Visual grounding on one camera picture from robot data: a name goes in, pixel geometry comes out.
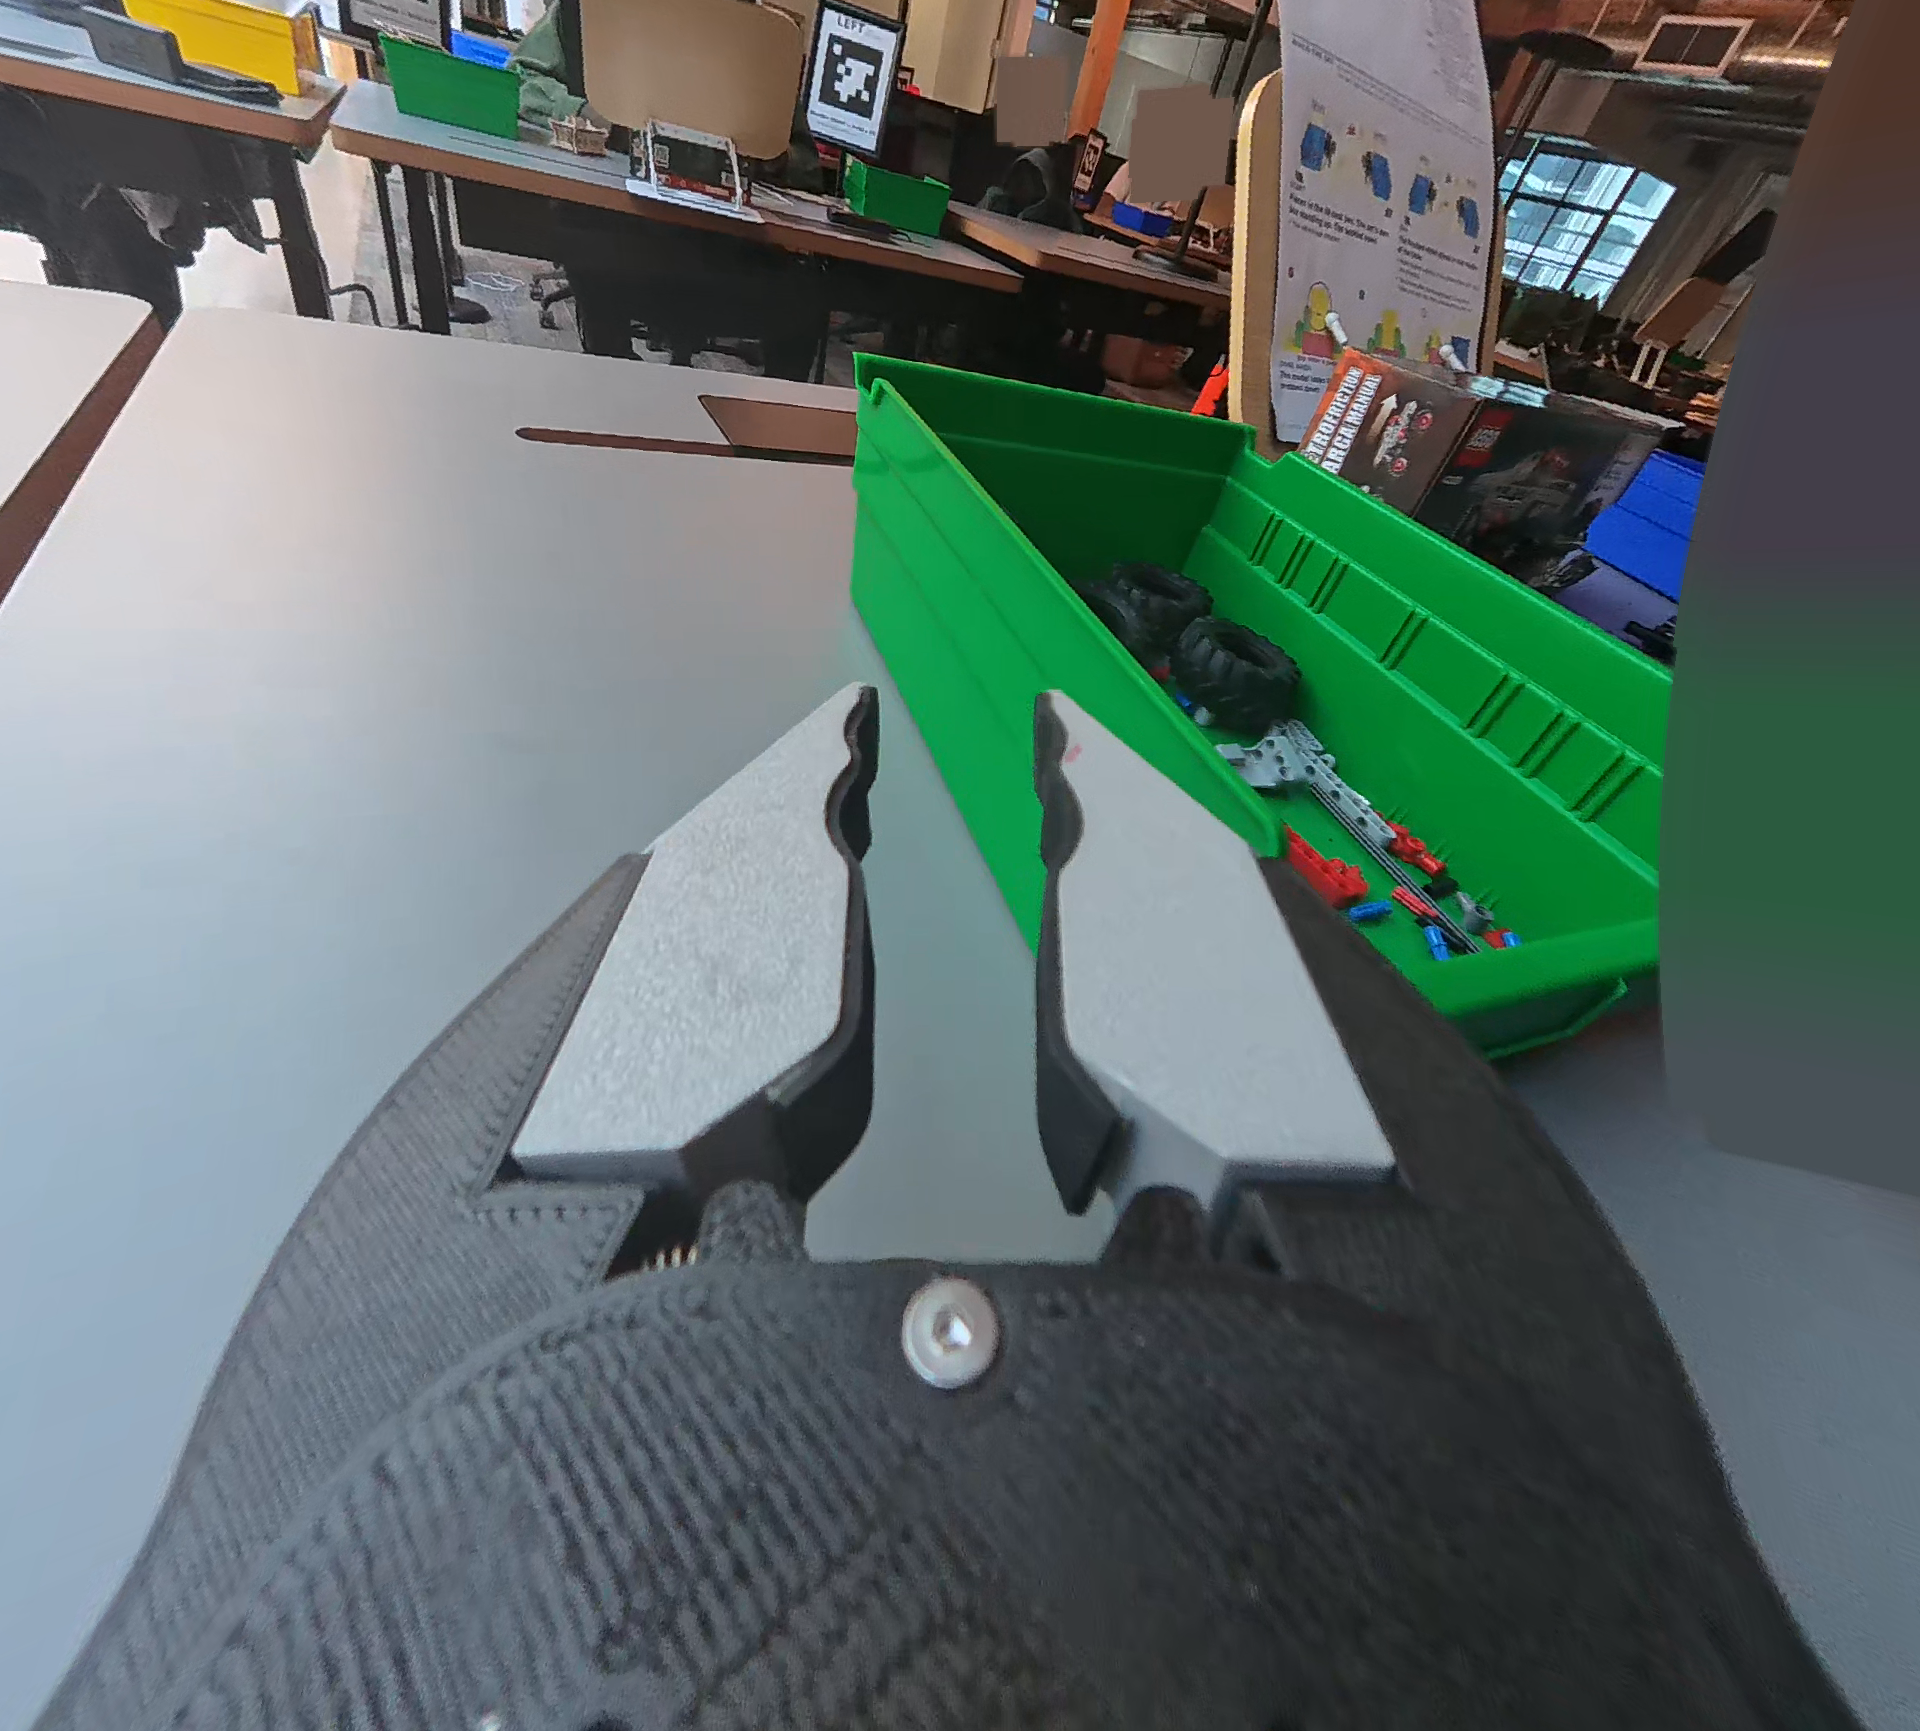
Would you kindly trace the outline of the green plastic bin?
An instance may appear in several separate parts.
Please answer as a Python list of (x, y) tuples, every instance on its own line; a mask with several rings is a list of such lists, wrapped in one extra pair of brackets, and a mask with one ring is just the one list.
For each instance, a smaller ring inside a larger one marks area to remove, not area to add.
[[(1486, 1055), (1644, 1007), (1660, 981), (1671, 678), (1249, 430), (862, 356), (851, 594), (1028, 948), (1044, 908), (1036, 702), (1062, 690), (1265, 858), (1365, 880), (1358, 934)], [(1166, 568), (1302, 676), (1339, 776), (1422, 844), (1471, 950), (1439, 958), (1309, 790), (1262, 792), (1078, 586)]]

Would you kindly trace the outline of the pile of small lego pieces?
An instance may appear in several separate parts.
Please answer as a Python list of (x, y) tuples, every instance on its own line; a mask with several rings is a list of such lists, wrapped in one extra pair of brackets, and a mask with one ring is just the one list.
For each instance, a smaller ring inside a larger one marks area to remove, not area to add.
[(1524, 946), (1514, 930), (1496, 926), (1493, 916), (1466, 894), (1454, 898), (1454, 904), (1461, 904), (1461, 918), (1454, 920), (1409, 880), (1394, 880), (1386, 890), (1377, 890), (1363, 868), (1323, 854), (1293, 828), (1282, 828), (1282, 848), (1284, 864), (1354, 928), (1384, 928), (1394, 914), (1400, 914), (1412, 922), (1437, 962), (1482, 948), (1498, 952)]

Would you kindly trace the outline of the beige rounded panel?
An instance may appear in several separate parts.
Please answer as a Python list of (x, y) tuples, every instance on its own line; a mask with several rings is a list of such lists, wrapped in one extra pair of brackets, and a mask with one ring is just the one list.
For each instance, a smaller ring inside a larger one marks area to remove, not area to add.
[(742, 0), (578, 0), (587, 104), (611, 124), (675, 124), (780, 160), (805, 84), (805, 34)]

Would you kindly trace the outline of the black lego tyre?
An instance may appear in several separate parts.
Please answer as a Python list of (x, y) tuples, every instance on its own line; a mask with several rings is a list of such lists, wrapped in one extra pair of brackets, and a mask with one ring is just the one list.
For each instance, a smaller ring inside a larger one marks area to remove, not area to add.
[(1212, 592), (1152, 562), (1117, 564), (1106, 576), (1074, 582), (1072, 588), (1149, 672), (1162, 672), (1183, 634), (1215, 614)]
[(1174, 688), (1227, 732), (1265, 736), (1289, 724), (1302, 676), (1275, 642), (1227, 618), (1191, 622), (1169, 652)]

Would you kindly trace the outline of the black lego set box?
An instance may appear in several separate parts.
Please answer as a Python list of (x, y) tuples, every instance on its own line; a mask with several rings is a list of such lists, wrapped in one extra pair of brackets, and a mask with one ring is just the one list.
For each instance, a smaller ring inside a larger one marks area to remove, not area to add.
[(1579, 554), (1669, 434), (1605, 400), (1342, 352), (1296, 452), (1536, 592)]

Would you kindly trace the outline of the small green storage bin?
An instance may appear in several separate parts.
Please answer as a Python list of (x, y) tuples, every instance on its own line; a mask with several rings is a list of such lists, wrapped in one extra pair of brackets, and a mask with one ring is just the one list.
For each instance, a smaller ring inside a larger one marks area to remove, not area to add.
[(951, 188), (930, 176), (909, 176), (874, 162), (847, 156), (843, 164), (845, 208), (871, 224), (914, 238), (944, 234)]

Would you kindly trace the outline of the grey desk with black legs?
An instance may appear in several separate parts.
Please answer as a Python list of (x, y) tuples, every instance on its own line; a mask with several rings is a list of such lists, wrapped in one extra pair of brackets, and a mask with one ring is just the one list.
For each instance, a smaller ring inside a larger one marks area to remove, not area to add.
[[(73, 98), (118, 112), (141, 112), (205, 126), (264, 146), (274, 238), (297, 314), (334, 316), (333, 278), (324, 264), (303, 168), (321, 150), (347, 88), (321, 78), (297, 98), (251, 102), (228, 92), (180, 84), (104, 64), (88, 32), (71, 20), (4, 6), (4, 88)], [(149, 234), (130, 200), (102, 194), (36, 242), (52, 282), (86, 290), (123, 290), (152, 306), (162, 326), (180, 316), (180, 262)]]

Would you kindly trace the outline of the cardboard stand board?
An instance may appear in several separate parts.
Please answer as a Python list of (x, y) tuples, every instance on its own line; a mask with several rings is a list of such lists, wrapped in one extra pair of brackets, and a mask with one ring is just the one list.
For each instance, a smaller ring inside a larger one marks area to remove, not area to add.
[(1249, 94), (1234, 142), (1234, 252), (1231, 276), (1227, 410), (1273, 464), (1275, 364), (1284, 226), (1284, 76), (1275, 70)]

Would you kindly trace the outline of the grey lego frame piece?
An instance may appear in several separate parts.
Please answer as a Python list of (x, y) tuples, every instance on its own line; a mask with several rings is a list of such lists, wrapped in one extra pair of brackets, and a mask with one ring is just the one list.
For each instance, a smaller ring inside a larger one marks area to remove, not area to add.
[(1332, 752), (1298, 720), (1250, 744), (1223, 742), (1215, 750), (1255, 790), (1309, 792), (1389, 874), (1411, 880), (1412, 856), (1403, 850), (1409, 836), (1345, 780)]

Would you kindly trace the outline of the blue plastic bin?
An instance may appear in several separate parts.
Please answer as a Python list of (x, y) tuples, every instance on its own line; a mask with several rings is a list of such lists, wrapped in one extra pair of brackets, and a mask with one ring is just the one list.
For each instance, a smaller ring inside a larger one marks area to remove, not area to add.
[(1686, 456), (1652, 454), (1621, 498), (1602, 510), (1584, 548), (1647, 592), (1679, 602), (1706, 468)]

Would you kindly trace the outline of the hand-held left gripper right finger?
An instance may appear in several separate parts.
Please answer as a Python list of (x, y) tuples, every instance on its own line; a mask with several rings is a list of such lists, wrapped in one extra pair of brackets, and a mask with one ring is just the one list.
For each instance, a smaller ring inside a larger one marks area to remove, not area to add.
[(1262, 860), (1066, 692), (1033, 724), (1036, 1123), (1064, 1209), (1386, 1187), (1394, 1149)]

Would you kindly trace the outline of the dark cloth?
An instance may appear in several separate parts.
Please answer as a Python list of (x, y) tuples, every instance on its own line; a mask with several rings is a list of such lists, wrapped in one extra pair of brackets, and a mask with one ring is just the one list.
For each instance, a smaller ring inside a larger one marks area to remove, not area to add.
[(262, 254), (258, 204), (272, 196), (266, 146), (141, 112), (23, 88), (3, 90), (3, 230), (44, 242), (102, 194), (132, 202), (180, 262), (224, 230)]

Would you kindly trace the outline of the printed instruction sheet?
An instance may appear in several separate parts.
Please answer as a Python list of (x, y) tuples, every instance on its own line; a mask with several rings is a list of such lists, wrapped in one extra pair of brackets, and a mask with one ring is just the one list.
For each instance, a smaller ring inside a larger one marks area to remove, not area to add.
[(1347, 348), (1476, 370), (1498, 276), (1476, 0), (1276, 0), (1271, 408), (1296, 446)]

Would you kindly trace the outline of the long wooden edged desk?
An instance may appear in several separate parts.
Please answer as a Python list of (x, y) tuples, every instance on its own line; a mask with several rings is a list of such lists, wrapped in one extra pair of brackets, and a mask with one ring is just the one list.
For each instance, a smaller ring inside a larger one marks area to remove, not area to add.
[(754, 216), (638, 196), (623, 158), (578, 158), (540, 138), (516, 142), (400, 112), (392, 88), (354, 82), (333, 144), (398, 170), (414, 242), (417, 290), (445, 292), (433, 180), (453, 188), (469, 246), (559, 264), (578, 308), (630, 310), (675, 340), (816, 342), (834, 312), (881, 322), (961, 324), (1008, 304), (1024, 282), (1000, 262), (940, 238), (874, 238), (824, 208), (758, 194)]

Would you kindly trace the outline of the red framed picture stand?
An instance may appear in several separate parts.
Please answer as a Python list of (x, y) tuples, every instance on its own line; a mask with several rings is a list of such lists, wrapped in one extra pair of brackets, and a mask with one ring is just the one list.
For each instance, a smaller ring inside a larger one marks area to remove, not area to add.
[(735, 140), (661, 120), (632, 132), (628, 194), (646, 204), (758, 220)]

